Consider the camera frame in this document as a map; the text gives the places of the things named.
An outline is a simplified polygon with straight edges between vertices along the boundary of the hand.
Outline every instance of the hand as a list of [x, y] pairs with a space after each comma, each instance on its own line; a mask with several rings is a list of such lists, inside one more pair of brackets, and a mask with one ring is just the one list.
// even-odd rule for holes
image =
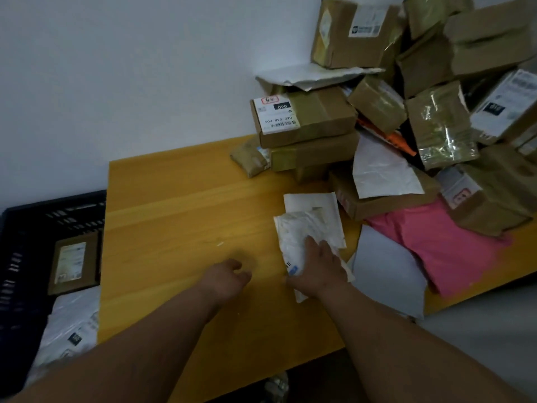
[[242, 263], [235, 259], [213, 264], [205, 271], [197, 286], [206, 292], [220, 308], [227, 301], [237, 297], [250, 282], [252, 278], [250, 271], [234, 272], [241, 267]]
[[319, 298], [324, 290], [347, 283], [347, 274], [341, 267], [341, 260], [334, 256], [328, 243], [323, 240], [317, 244], [308, 236], [304, 244], [304, 270], [299, 276], [287, 277], [288, 285], [308, 297]]

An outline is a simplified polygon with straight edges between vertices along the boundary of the pink package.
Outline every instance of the pink package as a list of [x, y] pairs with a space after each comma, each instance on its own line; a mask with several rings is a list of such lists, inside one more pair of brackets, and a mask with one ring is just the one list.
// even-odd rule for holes
[[423, 261], [423, 267], [440, 295], [449, 297], [467, 289], [494, 266], [499, 249], [512, 242], [481, 236], [458, 227], [444, 202], [396, 210], [367, 221], [372, 228], [405, 246]]

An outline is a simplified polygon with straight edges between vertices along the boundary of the person's left hand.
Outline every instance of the person's left hand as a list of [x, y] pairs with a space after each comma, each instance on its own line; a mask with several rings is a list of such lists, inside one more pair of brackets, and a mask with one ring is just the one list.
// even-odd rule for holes
[[250, 271], [235, 272], [242, 263], [235, 259], [227, 259], [209, 267], [197, 286], [207, 292], [218, 308], [227, 301], [237, 297], [252, 278]]

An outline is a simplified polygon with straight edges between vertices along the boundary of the person's right hand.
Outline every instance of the person's right hand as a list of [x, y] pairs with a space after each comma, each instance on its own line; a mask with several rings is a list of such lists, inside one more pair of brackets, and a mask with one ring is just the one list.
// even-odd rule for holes
[[323, 240], [317, 244], [308, 236], [304, 244], [304, 270], [299, 276], [287, 277], [288, 285], [308, 297], [319, 298], [324, 290], [347, 282], [341, 260], [334, 256], [328, 243]]

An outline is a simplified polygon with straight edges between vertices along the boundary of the person's right arm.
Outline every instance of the person's right arm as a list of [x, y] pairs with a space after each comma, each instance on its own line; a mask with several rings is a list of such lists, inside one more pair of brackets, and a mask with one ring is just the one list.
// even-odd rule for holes
[[287, 283], [324, 305], [372, 402], [530, 401], [459, 349], [347, 283], [326, 242], [308, 237], [305, 248], [303, 273]]

